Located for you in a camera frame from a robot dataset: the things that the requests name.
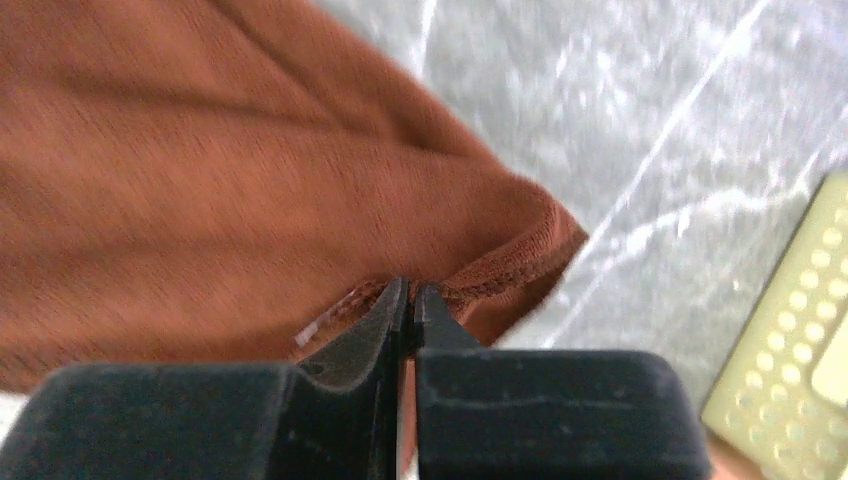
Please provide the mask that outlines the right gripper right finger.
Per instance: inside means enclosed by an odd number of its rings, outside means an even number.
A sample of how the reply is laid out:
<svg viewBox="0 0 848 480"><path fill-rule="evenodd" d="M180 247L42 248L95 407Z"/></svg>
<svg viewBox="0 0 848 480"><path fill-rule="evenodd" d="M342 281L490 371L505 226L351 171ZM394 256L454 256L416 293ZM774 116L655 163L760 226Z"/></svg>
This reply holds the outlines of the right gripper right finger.
<svg viewBox="0 0 848 480"><path fill-rule="evenodd" d="M438 288L414 304L423 479L707 479L706 441L662 357L483 347Z"/></svg>

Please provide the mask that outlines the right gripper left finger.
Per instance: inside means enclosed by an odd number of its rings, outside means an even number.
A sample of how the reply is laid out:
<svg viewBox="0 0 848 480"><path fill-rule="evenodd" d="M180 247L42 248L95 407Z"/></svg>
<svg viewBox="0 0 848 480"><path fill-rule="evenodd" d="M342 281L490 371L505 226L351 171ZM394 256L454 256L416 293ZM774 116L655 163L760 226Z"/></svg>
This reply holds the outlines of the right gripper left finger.
<svg viewBox="0 0 848 480"><path fill-rule="evenodd" d="M77 364L1 448L5 479L396 479L408 284L299 363Z"/></svg>

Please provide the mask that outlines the brown towel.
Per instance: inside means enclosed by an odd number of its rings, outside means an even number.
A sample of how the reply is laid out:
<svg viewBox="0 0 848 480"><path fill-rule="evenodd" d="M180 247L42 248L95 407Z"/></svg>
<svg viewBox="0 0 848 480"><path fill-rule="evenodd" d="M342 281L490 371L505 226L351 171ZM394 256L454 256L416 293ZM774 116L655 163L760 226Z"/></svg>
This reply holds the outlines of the brown towel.
<svg viewBox="0 0 848 480"><path fill-rule="evenodd" d="M396 276L493 343L586 240L307 1L1 5L1 387L299 360Z"/></svg>

